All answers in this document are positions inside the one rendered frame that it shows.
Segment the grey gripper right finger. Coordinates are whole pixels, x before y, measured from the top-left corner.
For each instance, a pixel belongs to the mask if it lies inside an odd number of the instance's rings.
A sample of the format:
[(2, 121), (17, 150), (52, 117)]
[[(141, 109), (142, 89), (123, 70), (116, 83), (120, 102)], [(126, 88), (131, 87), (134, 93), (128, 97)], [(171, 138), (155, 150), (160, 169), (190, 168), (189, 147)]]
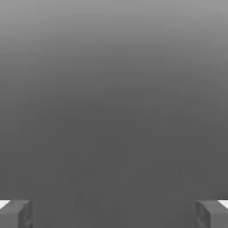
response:
[(198, 200), (196, 228), (228, 228), (228, 200)]

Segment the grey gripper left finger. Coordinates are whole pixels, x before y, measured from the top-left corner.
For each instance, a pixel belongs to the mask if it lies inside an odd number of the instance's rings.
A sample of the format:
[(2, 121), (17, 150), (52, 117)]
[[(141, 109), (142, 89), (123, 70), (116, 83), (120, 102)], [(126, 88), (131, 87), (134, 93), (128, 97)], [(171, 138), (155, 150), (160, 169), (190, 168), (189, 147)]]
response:
[(33, 228), (33, 202), (0, 200), (0, 228)]

